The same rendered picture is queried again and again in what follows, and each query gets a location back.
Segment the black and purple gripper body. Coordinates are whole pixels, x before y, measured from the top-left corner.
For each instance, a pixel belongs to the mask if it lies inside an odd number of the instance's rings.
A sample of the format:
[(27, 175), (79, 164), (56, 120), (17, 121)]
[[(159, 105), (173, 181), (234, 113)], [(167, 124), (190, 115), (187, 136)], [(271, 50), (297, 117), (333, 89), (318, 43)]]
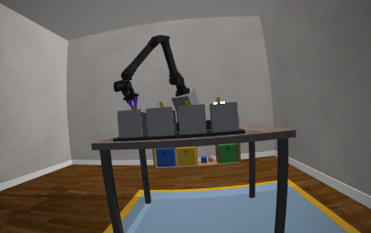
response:
[(123, 98), (123, 100), (126, 100), (126, 101), (127, 100), (132, 100), (132, 98), (137, 98), (138, 96), (139, 96), (139, 94), (135, 93), (133, 95), (129, 95), (129, 96)]

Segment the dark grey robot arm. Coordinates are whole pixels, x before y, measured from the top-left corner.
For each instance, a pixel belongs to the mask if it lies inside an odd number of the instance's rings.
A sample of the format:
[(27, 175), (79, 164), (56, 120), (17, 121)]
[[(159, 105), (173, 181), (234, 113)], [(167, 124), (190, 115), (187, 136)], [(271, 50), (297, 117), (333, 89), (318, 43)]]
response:
[[(144, 59), (148, 56), (148, 54), (156, 47), (159, 43), (161, 44), (166, 62), (169, 67), (169, 83), (172, 85), (176, 85), (177, 91), (175, 93), (176, 96), (185, 95), (190, 93), (190, 89), (185, 87), (184, 78), (178, 72), (175, 66), (175, 60), (169, 45), (169, 36), (166, 35), (156, 35), (152, 37), (152, 39), (148, 42), (148, 44), (143, 48), (143, 50), (137, 55), (137, 57), (132, 61), (132, 63), (121, 73), (122, 79), (114, 82), (114, 90), (115, 92), (121, 91), (121, 93), (127, 97), (129, 95), (133, 95), (134, 90), (132, 88), (131, 81), (132, 76), (136, 72), (137, 68), (140, 64), (144, 61)], [(176, 76), (176, 77), (175, 77)], [(126, 82), (123, 82), (126, 81)], [(124, 87), (125, 85), (125, 87)], [(179, 85), (179, 86), (177, 86)], [(129, 88), (131, 87), (131, 88)]]

